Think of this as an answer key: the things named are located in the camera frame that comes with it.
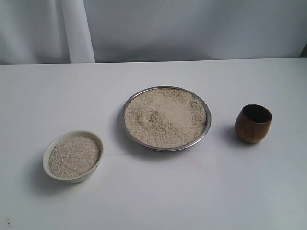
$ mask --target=table surface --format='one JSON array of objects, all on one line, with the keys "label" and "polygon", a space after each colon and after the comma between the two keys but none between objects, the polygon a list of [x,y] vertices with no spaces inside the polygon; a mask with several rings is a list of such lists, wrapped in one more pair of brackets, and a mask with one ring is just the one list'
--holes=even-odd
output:
[{"label": "table surface", "polygon": [[[144,149],[118,122],[142,89],[172,85],[208,105],[195,146]],[[0,66],[0,229],[307,229],[307,59]],[[246,104],[270,109],[266,138],[238,141]],[[78,184],[42,168],[47,146],[90,130],[105,154]]]}]

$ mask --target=metal plate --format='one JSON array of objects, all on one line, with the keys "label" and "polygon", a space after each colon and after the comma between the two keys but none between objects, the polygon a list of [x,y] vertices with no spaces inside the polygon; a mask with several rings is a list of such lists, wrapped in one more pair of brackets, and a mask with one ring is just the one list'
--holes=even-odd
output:
[{"label": "metal plate", "polygon": [[[139,96],[140,94],[146,92],[146,91],[149,91],[149,90],[154,90],[154,89],[175,89],[175,90],[182,90],[182,91],[185,91],[185,92],[188,92],[190,94],[192,94],[196,99],[198,99],[201,104],[203,105],[204,109],[205,109],[205,112],[206,112],[206,122],[205,122],[205,128],[204,130],[202,131],[201,135],[196,139],[194,140],[193,142],[191,143],[188,143],[186,145],[183,145],[183,146],[178,146],[178,147],[173,147],[173,148],[160,148],[160,147],[155,147],[155,146],[150,146],[150,145],[147,145],[139,140],[137,140],[127,129],[126,127],[126,124],[125,124],[125,112],[126,112],[126,108],[128,107],[129,103],[137,96]],[[195,95],[194,93],[188,91],[188,90],[185,90],[185,89],[182,89],[182,88],[179,88],[179,87],[174,87],[174,86],[156,86],[156,87],[151,87],[151,88],[148,88],[148,89],[145,89],[145,90],[142,90],[142,91],[139,91],[137,92],[136,94],[134,94],[132,97],[130,97],[122,111],[121,111],[121,115],[120,115],[120,119],[121,119],[121,124],[124,128],[124,131],[125,133],[127,134],[127,136],[134,140],[135,142],[137,142],[138,144],[148,148],[148,149],[151,149],[151,150],[155,150],[155,151],[164,151],[164,152],[170,152],[170,151],[178,151],[178,150],[182,150],[182,149],[186,149],[192,145],[195,145],[197,142],[199,142],[201,139],[203,139],[203,137],[208,133],[209,131],[209,128],[210,128],[210,125],[211,125],[211,113],[210,113],[210,110],[207,106],[207,104],[197,95]]]}]

